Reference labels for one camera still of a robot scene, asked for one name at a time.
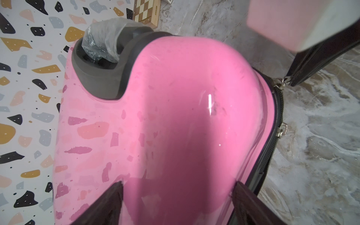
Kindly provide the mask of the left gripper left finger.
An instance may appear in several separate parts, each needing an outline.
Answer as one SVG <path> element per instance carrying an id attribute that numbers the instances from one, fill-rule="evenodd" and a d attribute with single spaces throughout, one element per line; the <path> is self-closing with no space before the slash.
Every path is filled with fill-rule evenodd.
<path id="1" fill-rule="evenodd" d="M 73 225 L 118 225 L 123 203 L 123 183 L 110 186 Z"/>

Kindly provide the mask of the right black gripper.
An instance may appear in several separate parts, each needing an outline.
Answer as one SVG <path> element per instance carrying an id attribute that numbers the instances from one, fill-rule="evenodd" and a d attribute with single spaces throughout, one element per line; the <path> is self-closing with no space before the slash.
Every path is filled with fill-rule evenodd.
<path id="1" fill-rule="evenodd" d="M 357 21 L 325 41 L 297 53 L 286 75 L 290 86 L 301 84 L 359 44 L 360 21 Z"/>

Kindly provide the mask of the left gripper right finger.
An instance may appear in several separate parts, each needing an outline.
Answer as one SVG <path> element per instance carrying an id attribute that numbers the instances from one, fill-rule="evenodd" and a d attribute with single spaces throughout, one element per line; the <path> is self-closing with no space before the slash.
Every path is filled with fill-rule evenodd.
<path id="1" fill-rule="evenodd" d="M 237 182 L 232 192 L 236 225 L 286 225 L 247 186 Z"/>

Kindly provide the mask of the pink hard-shell suitcase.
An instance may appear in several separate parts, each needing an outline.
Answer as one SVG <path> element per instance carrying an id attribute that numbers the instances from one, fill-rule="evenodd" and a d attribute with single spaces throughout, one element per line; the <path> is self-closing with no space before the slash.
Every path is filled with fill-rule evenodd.
<path id="1" fill-rule="evenodd" d="M 238 51 L 123 18 L 76 39 L 62 92 L 57 225 L 116 182 L 118 225 L 235 225 L 236 183 L 258 196 L 287 131 L 281 83 Z"/>

